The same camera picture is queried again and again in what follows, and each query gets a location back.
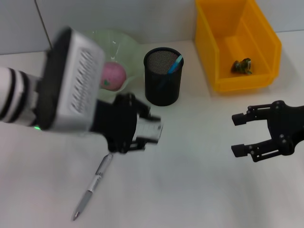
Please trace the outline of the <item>pink peach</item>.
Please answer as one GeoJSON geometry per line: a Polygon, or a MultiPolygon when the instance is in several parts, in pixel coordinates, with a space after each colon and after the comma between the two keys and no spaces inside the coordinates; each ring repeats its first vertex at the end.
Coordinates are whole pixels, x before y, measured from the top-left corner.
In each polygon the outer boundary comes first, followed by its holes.
{"type": "Polygon", "coordinates": [[[126,81],[126,71],[116,62],[106,62],[101,76],[100,87],[109,91],[119,90],[126,81]]]}

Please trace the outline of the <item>green glass fruit plate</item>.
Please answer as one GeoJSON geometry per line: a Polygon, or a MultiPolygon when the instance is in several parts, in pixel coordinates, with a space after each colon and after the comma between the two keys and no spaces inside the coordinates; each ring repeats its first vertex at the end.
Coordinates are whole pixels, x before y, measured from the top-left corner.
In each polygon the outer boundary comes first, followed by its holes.
{"type": "Polygon", "coordinates": [[[100,88],[98,99],[105,100],[122,92],[128,84],[143,76],[143,50],[141,45],[129,35],[112,29],[90,30],[84,34],[97,43],[105,52],[107,62],[120,64],[126,72],[126,80],[116,91],[100,88]]]}

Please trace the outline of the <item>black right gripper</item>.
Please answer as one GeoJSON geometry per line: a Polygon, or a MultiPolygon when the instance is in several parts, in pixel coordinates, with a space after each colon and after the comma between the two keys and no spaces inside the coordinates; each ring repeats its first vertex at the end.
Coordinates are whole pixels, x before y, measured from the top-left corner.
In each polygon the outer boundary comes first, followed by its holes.
{"type": "Polygon", "coordinates": [[[295,152],[298,143],[304,141],[304,105],[291,107],[284,101],[272,104],[248,106],[245,114],[232,115],[235,126],[251,121],[267,120],[272,140],[255,144],[231,146],[236,158],[250,155],[253,162],[295,152]]]}

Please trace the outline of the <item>blue pen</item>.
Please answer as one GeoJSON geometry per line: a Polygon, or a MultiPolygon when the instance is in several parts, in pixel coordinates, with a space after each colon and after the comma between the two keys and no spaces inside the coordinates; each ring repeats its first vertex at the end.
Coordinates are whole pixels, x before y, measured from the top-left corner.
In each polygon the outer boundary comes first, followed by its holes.
{"type": "Polygon", "coordinates": [[[167,81],[169,81],[169,79],[171,78],[171,75],[174,73],[174,71],[178,68],[180,62],[183,60],[183,56],[182,55],[179,55],[177,57],[177,59],[175,60],[175,62],[172,64],[172,66],[170,67],[170,69],[168,70],[167,72],[167,75],[168,77],[163,79],[161,81],[161,83],[159,84],[158,86],[158,89],[160,90],[165,84],[167,81]]]}

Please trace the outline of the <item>yellow plastic bin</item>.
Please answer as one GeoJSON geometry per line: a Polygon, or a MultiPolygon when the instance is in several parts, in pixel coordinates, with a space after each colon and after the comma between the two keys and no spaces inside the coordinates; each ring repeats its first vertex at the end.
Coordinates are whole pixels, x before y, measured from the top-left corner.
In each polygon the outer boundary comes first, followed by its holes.
{"type": "Polygon", "coordinates": [[[195,0],[195,45],[214,91],[264,88],[280,69],[282,44],[255,0],[195,0]],[[251,59],[252,74],[231,72],[251,59]]]}

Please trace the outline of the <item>clear plastic ruler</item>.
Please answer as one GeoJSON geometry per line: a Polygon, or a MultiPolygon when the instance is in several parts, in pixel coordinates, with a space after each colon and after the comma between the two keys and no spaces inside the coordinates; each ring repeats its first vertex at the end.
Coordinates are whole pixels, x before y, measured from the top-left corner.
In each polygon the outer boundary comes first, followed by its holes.
{"type": "Polygon", "coordinates": [[[158,143],[162,129],[163,123],[160,120],[152,121],[139,117],[133,139],[143,139],[147,140],[148,143],[158,143]]]}

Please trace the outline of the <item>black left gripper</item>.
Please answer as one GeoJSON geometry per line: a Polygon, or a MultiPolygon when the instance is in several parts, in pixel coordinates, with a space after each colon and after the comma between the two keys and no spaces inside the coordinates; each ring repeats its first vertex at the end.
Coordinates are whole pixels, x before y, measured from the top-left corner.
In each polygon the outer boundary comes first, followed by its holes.
{"type": "Polygon", "coordinates": [[[161,121],[159,116],[151,115],[150,109],[134,94],[117,95],[113,103],[98,100],[91,132],[105,137],[109,152],[143,151],[146,141],[133,139],[137,114],[152,122],[161,121]]]}

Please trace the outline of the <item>grey ballpoint pen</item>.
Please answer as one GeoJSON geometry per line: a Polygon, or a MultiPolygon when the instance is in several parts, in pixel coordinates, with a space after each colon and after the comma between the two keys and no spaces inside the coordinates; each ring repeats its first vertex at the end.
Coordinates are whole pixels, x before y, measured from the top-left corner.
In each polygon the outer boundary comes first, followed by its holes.
{"type": "Polygon", "coordinates": [[[103,160],[101,161],[95,175],[88,186],[87,190],[84,192],[80,202],[78,203],[75,212],[72,216],[72,221],[75,221],[85,210],[87,204],[89,203],[95,189],[97,188],[98,184],[100,183],[101,179],[104,177],[104,174],[109,167],[114,155],[112,153],[107,154],[103,160]]]}

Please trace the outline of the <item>black mesh pen cup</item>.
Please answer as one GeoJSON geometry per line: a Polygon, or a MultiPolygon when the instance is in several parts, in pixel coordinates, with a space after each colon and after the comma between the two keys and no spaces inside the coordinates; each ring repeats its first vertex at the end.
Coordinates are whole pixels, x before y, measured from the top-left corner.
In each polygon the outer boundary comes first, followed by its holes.
{"type": "Polygon", "coordinates": [[[170,71],[181,54],[169,47],[150,50],[144,57],[145,96],[156,106],[169,106],[179,98],[182,59],[173,71],[170,71]]]}

